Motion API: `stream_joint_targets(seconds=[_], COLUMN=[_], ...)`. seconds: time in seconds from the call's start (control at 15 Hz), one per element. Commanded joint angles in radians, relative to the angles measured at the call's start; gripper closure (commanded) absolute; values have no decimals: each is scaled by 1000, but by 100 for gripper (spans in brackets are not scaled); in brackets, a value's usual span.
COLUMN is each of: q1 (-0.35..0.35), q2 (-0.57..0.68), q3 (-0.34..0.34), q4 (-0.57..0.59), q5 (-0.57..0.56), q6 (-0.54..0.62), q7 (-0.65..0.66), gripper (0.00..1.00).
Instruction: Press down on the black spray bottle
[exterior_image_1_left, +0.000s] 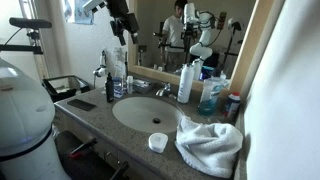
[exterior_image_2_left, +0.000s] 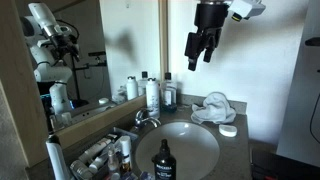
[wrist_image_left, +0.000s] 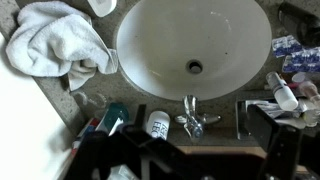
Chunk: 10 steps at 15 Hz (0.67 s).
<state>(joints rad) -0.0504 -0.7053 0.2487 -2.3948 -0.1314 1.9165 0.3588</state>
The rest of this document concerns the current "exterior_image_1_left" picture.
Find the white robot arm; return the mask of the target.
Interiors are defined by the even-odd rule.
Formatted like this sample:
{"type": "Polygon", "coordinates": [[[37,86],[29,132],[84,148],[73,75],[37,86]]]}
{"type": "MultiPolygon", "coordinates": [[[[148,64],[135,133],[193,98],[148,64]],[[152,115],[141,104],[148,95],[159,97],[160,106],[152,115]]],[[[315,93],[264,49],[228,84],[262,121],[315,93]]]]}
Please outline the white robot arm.
{"type": "Polygon", "coordinates": [[[126,44],[123,32],[125,30],[131,35],[132,43],[138,43],[139,25],[134,13],[129,12],[126,0],[89,0],[83,5],[85,12],[95,13],[97,7],[108,9],[109,15],[113,18],[110,22],[113,34],[119,39],[120,44],[126,44]]]}

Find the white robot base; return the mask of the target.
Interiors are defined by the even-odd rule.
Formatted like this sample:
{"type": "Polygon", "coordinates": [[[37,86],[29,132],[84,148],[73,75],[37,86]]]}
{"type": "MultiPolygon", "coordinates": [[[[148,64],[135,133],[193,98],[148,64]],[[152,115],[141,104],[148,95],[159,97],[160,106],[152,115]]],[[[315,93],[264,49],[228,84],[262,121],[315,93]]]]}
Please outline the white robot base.
{"type": "Polygon", "coordinates": [[[71,180],[52,136],[54,115],[47,91],[0,60],[0,171],[5,180],[71,180]]]}

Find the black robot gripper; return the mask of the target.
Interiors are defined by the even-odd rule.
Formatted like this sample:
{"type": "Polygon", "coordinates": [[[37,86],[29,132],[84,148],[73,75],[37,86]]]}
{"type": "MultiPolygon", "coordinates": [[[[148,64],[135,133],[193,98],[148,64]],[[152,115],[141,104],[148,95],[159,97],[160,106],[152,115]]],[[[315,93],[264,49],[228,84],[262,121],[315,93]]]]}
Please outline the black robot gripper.
{"type": "Polygon", "coordinates": [[[126,45],[123,30],[127,30],[131,34],[132,43],[137,44],[139,26],[135,14],[129,12],[126,0],[107,0],[107,9],[110,16],[114,18],[110,24],[120,45],[126,45]]]}

